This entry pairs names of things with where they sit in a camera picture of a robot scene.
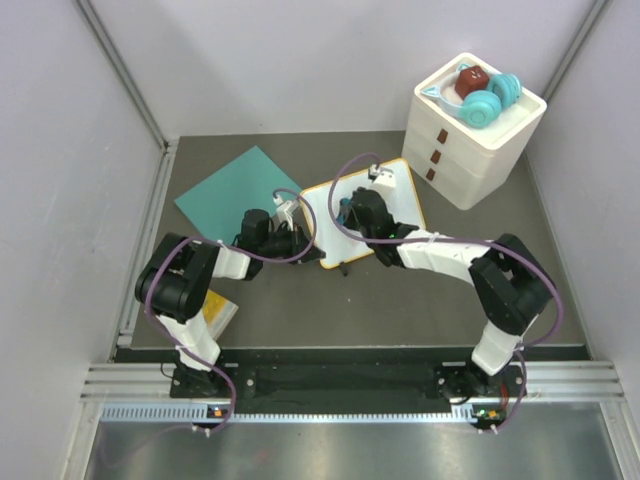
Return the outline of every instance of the teal mat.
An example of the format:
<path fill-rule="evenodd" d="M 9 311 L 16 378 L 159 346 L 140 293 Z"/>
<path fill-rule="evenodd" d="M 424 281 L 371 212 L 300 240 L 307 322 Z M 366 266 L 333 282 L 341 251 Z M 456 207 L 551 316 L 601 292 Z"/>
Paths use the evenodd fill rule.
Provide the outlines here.
<path fill-rule="evenodd" d="M 240 233 L 246 210 L 260 208 L 275 215 L 272 192 L 279 187 L 302 190 L 259 147 L 253 147 L 175 203 L 203 237 L 230 244 Z"/>

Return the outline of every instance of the yellow book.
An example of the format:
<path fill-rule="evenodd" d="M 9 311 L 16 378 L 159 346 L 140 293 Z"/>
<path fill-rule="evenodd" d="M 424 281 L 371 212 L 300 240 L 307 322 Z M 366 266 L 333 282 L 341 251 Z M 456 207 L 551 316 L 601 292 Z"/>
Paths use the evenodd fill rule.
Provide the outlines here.
<path fill-rule="evenodd" d="M 202 313 L 207 322 L 207 330 L 214 340 L 217 340 L 222 331 L 238 311 L 238 306 L 213 290 L 207 292 L 202 306 Z"/>

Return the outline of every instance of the orange edge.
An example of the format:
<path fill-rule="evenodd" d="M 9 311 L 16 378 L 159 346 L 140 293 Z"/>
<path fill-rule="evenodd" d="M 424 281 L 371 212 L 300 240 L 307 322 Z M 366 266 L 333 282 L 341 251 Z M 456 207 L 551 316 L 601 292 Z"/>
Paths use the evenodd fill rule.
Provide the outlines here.
<path fill-rule="evenodd" d="M 397 162 L 397 161 L 401 161 L 401 162 L 403 162 L 403 163 L 405 164 L 405 166 L 407 167 L 407 171 L 409 172 L 409 180 L 411 181 L 411 188 L 413 188 L 413 195 L 416 197 L 416 203 L 417 203 L 417 204 L 418 204 L 418 206 L 420 207 L 418 210 L 420 211 L 420 218 L 422 218 L 422 225 L 424 225 L 424 228 L 426 229 L 426 228 L 427 228 L 427 222 L 426 222 L 426 220 L 424 219 L 424 214 L 422 213 L 422 205 L 420 205 L 420 200 L 418 199 L 418 192 L 416 191 L 416 185 L 415 185 L 415 183 L 414 183 L 414 181 L 413 181 L 413 175 L 411 175 L 411 167 L 409 167 L 409 164 L 407 163 L 407 161 L 406 161 L 404 158 L 402 158 L 402 157 L 398 157 L 398 158 L 395 158 L 395 159 L 393 159 L 393 160 L 389 160 L 388 162 L 383 162 L 383 163 L 381 163 L 380 165 L 388 165 L 388 164 L 390 164 L 390 163 Z M 350 173 L 350 174 L 348 174 L 348 175 L 345 175 L 345 176 L 343 176 L 343 177 L 340 177 L 340 180 L 342 180 L 343 178 L 353 177 L 354 175 L 360 175 L 361 173 L 363 173 L 363 172 L 367 172 L 367 171 L 368 171 L 368 169 L 366 169 L 366 168 L 365 168 L 364 170 L 359 170 L 359 171 L 357 171 L 357 172 Z M 315 186 L 313 186 L 313 187 L 305 188 L 303 191 L 301 191 L 301 192 L 300 192 L 300 195 L 301 195 L 301 196 L 304 196 L 304 194 L 305 194 L 305 193 L 310 192 L 311 190 L 315 190 L 315 189 L 317 189 L 317 188 L 322 188 L 322 187 L 324 187 L 325 185 L 331 185 L 331 183 L 333 183 L 333 180 L 329 180 L 328 182 L 321 183 L 320 185 L 315 185 Z M 312 223 L 312 222 L 311 222 L 311 218 L 309 218 L 309 214 L 307 213 L 307 207 L 306 207 L 305 205 L 303 205 L 303 207 L 304 207 L 304 208 L 302 209 L 302 213 L 304 214 L 304 219 L 307 221 L 307 226 L 309 227 L 309 231 L 311 231 L 311 235 L 313 235 L 313 231 L 312 231 L 312 229 L 311 229 L 311 223 Z M 359 260 L 359 259 L 361 259 L 361 258 L 368 257 L 368 256 L 369 256 L 369 255 L 371 255 L 372 253 L 373 253 L 373 252 L 369 252 L 369 253 L 365 253 L 365 254 L 363 254 L 363 255 L 359 255 L 359 256 L 357 256 L 357 257 L 350 258 L 350 259 L 349 259 L 349 260 L 347 260 L 345 263 L 351 263 L 351 262 L 354 262 L 354 261 Z M 328 265 L 326 265 L 326 264 L 324 263 L 324 260 L 320 260 L 320 265 L 321 265 L 321 266 L 322 266 L 322 268 L 324 268 L 325 270 L 332 270 L 332 269 L 334 269 L 334 268 L 336 268 L 336 267 L 340 266 L 340 264 L 338 264 L 338 265 L 331 265 L 331 266 L 328 266 Z"/>

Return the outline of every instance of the headphone ear cup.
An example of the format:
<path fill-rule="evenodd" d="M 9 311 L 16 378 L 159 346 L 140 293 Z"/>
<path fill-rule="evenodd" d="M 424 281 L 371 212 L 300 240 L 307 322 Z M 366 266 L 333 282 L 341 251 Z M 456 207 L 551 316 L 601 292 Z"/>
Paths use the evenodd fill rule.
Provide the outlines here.
<path fill-rule="evenodd" d="M 474 128 L 484 128 L 500 116 L 501 110 L 497 95 L 486 90 L 477 90 L 464 99 L 460 118 Z"/>
<path fill-rule="evenodd" d="M 491 77 L 487 90 L 498 96 L 502 104 L 502 110 L 506 110 L 520 98 L 522 85 L 518 77 L 510 73 L 504 73 Z"/>

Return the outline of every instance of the floor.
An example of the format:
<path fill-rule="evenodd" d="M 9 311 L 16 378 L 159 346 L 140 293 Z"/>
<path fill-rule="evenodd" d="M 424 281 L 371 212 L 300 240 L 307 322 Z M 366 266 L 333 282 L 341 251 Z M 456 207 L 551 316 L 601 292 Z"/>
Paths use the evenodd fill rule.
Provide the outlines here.
<path fill-rule="evenodd" d="M 330 180 L 359 153 L 399 157 L 403 138 L 404 132 L 183 137 L 157 238 L 167 232 L 196 234 L 173 200 L 254 145 L 306 188 Z M 500 189 L 469 211 L 456 209 L 421 179 L 414 181 L 427 229 L 483 239 L 495 239 L 505 232 L 518 235 L 556 282 L 566 303 L 564 325 L 552 342 L 584 344 L 576 308 L 524 160 Z M 240 306 L 220 338 L 224 347 L 473 345 L 486 324 L 469 285 L 431 272 L 385 268 L 372 256 L 350 264 L 348 277 L 318 264 L 265 265 L 251 282 L 216 280 L 212 288 Z M 554 316 L 555 307 L 548 307 L 527 338 L 546 332 Z M 169 346 L 141 315 L 132 347 Z"/>
<path fill-rule="evenodd" d="M 622 479 L 597 404 L 527 404 L 497 437 L 417 423 L 236 424 L 210 439 L 187 426 L 156 437 L 166 427 L 101 424 L 86 480 Z"/>

